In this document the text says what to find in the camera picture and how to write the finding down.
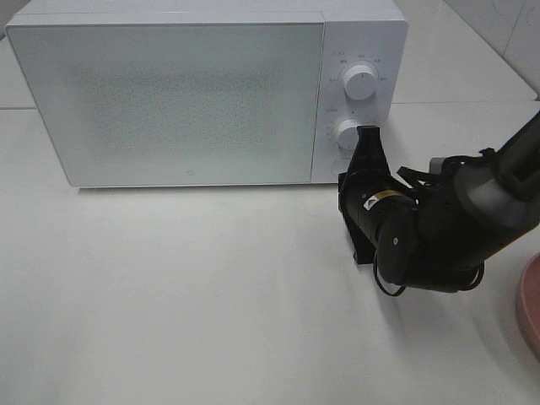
microwave control panel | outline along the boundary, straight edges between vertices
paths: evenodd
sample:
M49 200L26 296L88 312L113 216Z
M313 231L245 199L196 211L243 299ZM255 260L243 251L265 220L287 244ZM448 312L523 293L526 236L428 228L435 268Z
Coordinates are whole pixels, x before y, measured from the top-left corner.
M325 23L311 182L336 182L356 127L388 117L407 28L402 20Z

microwave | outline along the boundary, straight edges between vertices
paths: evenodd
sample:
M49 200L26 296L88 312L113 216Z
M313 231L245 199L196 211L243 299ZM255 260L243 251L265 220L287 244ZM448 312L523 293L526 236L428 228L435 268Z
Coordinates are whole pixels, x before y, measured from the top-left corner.
M335 183L388 115L390 0L32 0L6 26L76 187Z

microwave knob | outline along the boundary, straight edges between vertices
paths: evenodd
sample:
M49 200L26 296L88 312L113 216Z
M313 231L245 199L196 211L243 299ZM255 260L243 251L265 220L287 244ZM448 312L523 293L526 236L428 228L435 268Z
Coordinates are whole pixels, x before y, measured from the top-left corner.
M339 122L333 129L332 135L341 149L354 150L358 143L358 132L356 127L360 126L356 120L345 120Z
M359 63L343 74L343 87L347 96L353 100L364 100L375 93L377 73L374 68Z

pink plate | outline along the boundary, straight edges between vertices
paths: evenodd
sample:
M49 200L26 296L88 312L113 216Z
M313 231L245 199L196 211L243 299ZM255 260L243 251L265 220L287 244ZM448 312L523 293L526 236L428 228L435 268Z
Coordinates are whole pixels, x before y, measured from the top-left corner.
M540 359L540 253L526 265L521 277L517 320L523 337Z

label sticker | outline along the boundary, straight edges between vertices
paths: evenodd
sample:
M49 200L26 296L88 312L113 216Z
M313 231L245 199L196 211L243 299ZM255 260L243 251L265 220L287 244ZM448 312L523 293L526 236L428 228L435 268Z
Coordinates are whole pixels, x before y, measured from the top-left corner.
M395 190L385 190L383 192L377 192L376 194L372 195L367 200L365 200L364 208L367 211L370 211L375 206L375 204L377 204L380 200L387 197L402 196L402 195L403 194Z

